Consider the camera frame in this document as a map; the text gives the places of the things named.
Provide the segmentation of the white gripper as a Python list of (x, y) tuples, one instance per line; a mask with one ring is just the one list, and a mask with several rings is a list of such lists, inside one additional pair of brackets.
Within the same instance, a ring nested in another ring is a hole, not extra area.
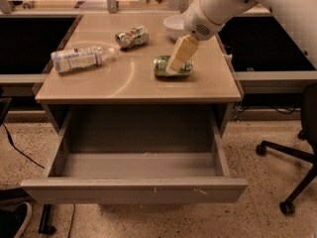
[(180, 37), (169, 58), (174, 66), (183, 65), (198, 50), (199, 41), (207, 41), (219, 33), (223, 25), (210, 21), (200, 6), (200, 0), (194, 0), (182, 14), (183, 29), (190, 35)]

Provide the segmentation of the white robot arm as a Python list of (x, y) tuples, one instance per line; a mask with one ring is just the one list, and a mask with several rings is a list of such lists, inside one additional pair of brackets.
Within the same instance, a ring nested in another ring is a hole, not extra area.
[(317, 66), (317, 0), (194, 0), (182, 14), (186, 35), (176, 41), (166, 70), (176, 74), (201, 41), (218, 34), (235, 16), (260, 4), (270, 11), (308, 60)]

